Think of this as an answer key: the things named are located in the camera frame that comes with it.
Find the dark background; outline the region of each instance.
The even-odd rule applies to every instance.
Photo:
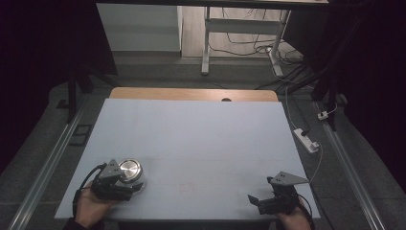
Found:
[[[406,3],[377,1],[343,57],[345,112],[406,191]]]
[[[0,171],[41,117],[50,90],[87,68],[117,74],[95,2],[2,0]]]

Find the power strip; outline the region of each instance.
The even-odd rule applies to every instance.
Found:
[[[296,137],[302,142],[302,145],[304,145],[308,153],[314,153],[319,150],[317,149],[319,147],[317,142],[311,142],[307,135],[302,136],[303,131],[301,128],[293,130],[293,133],[295,133]]]
[[[322,121],[322,120],[328,118],[328,113],[326,111],[318,113],[317,117],[319,118],[320,121]]]

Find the metal stand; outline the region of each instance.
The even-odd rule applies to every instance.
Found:
[[[281,21],[260,21],[243,19],[210,18],[210,7],[205,9],[205,42],[202,58],[202,75],[209,74],[209,35],[210,33],[233,33],[249,35],[275,35],[275,42],[269,52],[271,63],[277,76],[283,76],[282,69],[278,64],[276,53],[281,43],[286,21],[290,11],[282,11]]]

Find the table surface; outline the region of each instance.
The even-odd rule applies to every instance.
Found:
[[[272,91],[114,89],[57,219],[71,217],[73,194],[89,169],[111,158],[136,158],[147,176],[141,194],[111,210],[114,220],[269,219],[248,195],[270,198],[266,177],[280,171],[305,177],[282,104]],[[319,218],[309,186],[295,187]]]

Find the gray floor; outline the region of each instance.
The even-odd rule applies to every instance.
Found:
[[[269,60],[266,58],[212,58],[210,75],[203,77],[200,74],[201,60],[193,55],[179,57],[126,52],[117,52],[114,55],[119,76],[113,78],[123,86],[255,89],[275,80]],[[282,69],[287,73],[293,67],[283,66]],[[94,125],[103,100],[112,90],[110,85],[97,78],[92,78],[92,82],[95,84],[92,94],[79,94],[80,100],[84,98],[89,100],[83,108],[79,125]],[[275,84],[262,89],[274,90],[277,86]],[[311,127],[308,136],[323,145],[322,164],[312,183],[319,211],[322,214],[322,218],[315,220],[316,228],[371,229],[326,136],[323,124],[316,117],[317,110],[314,102],[309,98],[310,90],[306,88],[294,94],[298,106],[290,96],[287,103],[295,126],[306,128],[307,124],[303,119],[305,117]],[[280,95],[279,99],[286,107],[284,95]],[[66,84],[52,90],[49,105],[41,120],[14,160],[0,175],[0,229],[7,229],[10,225],[15,212],[65,127],[67,110],[56,109],[60,100],[67,100]],[[350,124],[343,113],[344,106],[343,103],[339,103],[336,111],[337,132],[343,140],[353,165],[387,229],[406,229],[406,195],[368,142]],[[70,143],[77,144],[80,141],[82,140],[71,138]],[[304,169],[310,177],[316,170],[320,154],[309,155],[299,142],[296,142],[296,145]],[[83,150],[84,147],[67,146],[26,229],[47,230],[63,227],[65,221],[55,220],[54,215]],[[117,229],[117,224],[108,222],[108,229]]]

